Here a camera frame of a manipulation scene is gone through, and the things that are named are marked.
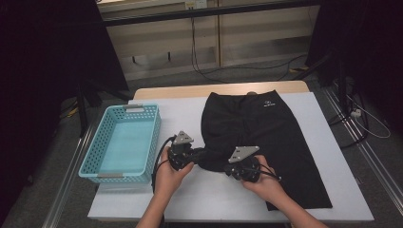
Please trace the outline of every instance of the white table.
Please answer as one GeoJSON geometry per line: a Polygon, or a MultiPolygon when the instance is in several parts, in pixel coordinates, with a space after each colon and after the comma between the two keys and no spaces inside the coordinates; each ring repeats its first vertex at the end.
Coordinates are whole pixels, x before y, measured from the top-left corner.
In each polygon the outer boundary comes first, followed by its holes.
{"type": "MultiPolygon", "coordinates": [[[[373,220],[351,170],[323,117],[313,93],[281,93],[296,116],[317,164],[333,208],[309,209],[317,219],[332,222],[373,220]]],[[[170,136],[184,130],[195,139],[193,147],[204,146],[200,131],[206,97],[136,100],[157,103],[162,127],[158,149],[170,136]]],[[[88,217],[99,220],[138,220],[152,197],[151,186],[101,184],[88,217]]],[[[165,211],[166,221],[284,222],[279,211],[267,211],[265,202],[222,173],[197,165],[185,178],[165,211]]]]}

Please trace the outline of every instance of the metal rail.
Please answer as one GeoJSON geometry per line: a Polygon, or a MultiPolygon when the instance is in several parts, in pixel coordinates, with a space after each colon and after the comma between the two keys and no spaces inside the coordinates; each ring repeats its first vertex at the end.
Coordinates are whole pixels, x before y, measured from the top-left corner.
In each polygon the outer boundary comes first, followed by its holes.
{"type": "Polygon", "coordinates": [[[62,24],[58,25],[59,28],[101,28],[101,27],[115,27],[131,24],[141,24],[148,22],[177,20],[183,18],[196,18],[205,16],[215,16],[242,12],[263,11],[263,10],[280,10],[289,8],[311,7],[324,4],[338,4],[346,2],[346,0],[283,0],[269,3],[240,5],[232,7],[219,7],[207,9],[194,9],[194,10],[181,10],[174,12],[156,13],[141,16],[127,16],[120,18],[110,18],[104,21],[85,22],[81,24],[62,24]]]}
{"type": "Polygon", "coordinates": [[[63,178],[62,184],[57,192],[56,198],[54,199],[47,217],[45,218],[42,228],[55,228],[62,216],[63,209],[67,202],[67,198],[70,193],[71,186],[76,178],[78,170],[80,169],[81,161],[86,154],[86,148],[90,143],[90,139],[94,134],[96,126],[94,121],[91,122],[88,130],[84,137],[81,137],[77,143],[77,147],[74,151],[73,158],[71,159],[70,165],[68,166],[65,177],[63,178]]]}
{"type": "MultiPolygon", "coordinates": [[[[334,108],[336,113],[341,113],[341,109],[338,106],[338,99],[334,92],[329,92],[328,90],[325,91],[329,102],[331,103],[332,107],[334,108]]],[[[348,118],[343,121],[344,126],[346,127],[347,131],[353,138],[353,140],[360,139],[363,134],[359,130],[358,126],[355,122],[348,118]]],[[[379,179],[379,182],[383,185],[385,191],[388,193],[389,197],[393,201],[394,205],[396,206],[397,210],[400,212],[400,215],[403,216],[403,191],[397,182],[394,180],[392,175],[383,165],[379,157],[376,155],[374,150],[371,148],[370,144],[367,141],[363,141],[357,145],[359,151],[373,169],[376,177],[379,179]]]]}

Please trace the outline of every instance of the black cloth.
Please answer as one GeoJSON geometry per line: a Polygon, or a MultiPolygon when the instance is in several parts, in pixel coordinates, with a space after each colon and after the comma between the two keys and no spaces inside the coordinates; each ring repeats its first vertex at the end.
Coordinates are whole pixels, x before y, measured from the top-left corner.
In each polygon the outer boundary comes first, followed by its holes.
{"type": "MultiPolygon", "coordinates": [[[[201,116],[201,134],[207,150],[201,168],[223,172],[236,146],[257,145],[256,155],[266,158],[282,177],[284,191],[300,206],[332,207],[297,119],[276,91],[242,96],[211,93],[201,116]]],[[[269,211],[277,209],[266,204],[269,211]]]]}

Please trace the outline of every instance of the person's right hand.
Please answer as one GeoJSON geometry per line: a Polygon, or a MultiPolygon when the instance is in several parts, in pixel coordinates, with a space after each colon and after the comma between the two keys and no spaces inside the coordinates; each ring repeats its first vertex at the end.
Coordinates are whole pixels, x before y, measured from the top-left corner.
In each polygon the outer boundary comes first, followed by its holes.
{"type": "MultiPolygon", "coordinates": [[[[272,173],[276,174],[275,170],[267,164],[266,159],[262,155],[258,155],[256,156],[256,158],[259,160],[260,164],[268,167],[272,173]]],[[[260,166],[260,170],[269,172],[263,166],[260,166]]],[[[242,185],[244,188],[256,193],[260,198],[273,204],[276,200],[287,196],[281,185],[275,178],[264,174],[260,174],[257,182],[249,182],[243,180],[242,185]]]]}

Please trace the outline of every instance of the plastic basket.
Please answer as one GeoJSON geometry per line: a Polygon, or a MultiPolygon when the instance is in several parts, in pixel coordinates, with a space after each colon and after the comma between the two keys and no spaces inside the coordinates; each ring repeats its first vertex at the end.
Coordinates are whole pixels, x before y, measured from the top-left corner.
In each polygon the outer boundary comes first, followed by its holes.
{"type": "Polygon", "coordinates": [[[156,104],[106,109],[79,176],[94,182],[149,182],[161,117],[156,104]]]}

